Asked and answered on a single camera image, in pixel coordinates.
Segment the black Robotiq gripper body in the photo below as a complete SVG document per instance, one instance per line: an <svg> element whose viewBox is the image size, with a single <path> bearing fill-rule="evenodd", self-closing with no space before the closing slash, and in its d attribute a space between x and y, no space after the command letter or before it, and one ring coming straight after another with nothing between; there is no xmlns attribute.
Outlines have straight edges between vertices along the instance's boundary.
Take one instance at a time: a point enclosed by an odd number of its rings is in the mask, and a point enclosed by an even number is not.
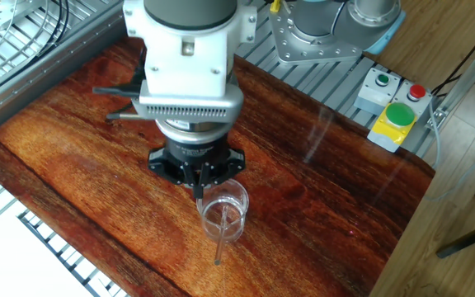
<svg viewBox="0 0 475 297"><path fill-rule="evenodd" d="M166 138L165 176L171 182L212 182L226 161L226 136L205 144Z"/></svg>

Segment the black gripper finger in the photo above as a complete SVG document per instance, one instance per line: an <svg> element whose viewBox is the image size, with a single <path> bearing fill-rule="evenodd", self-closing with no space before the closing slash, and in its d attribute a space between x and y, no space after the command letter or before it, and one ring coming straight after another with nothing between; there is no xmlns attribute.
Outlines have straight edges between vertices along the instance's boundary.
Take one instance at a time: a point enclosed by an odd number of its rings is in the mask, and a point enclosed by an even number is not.
<svg viewBox="0 0 475 297"><path fill-rule="evenodd" d="M148 155L148 169L176 186L192 189L193 197L199 197L199 180L196 170L189 163L171 155L166 148L157 148Z"/></svg>
<svg viewBox="0 0 475 297"><path fill-rule="evenodd" d="M216 163L204 163L200 171L200 189L198 197L203 198L205 190L212 186L220 186L234 178L246 168L245 153L241 149L229 149L229 155Z"/></svg>

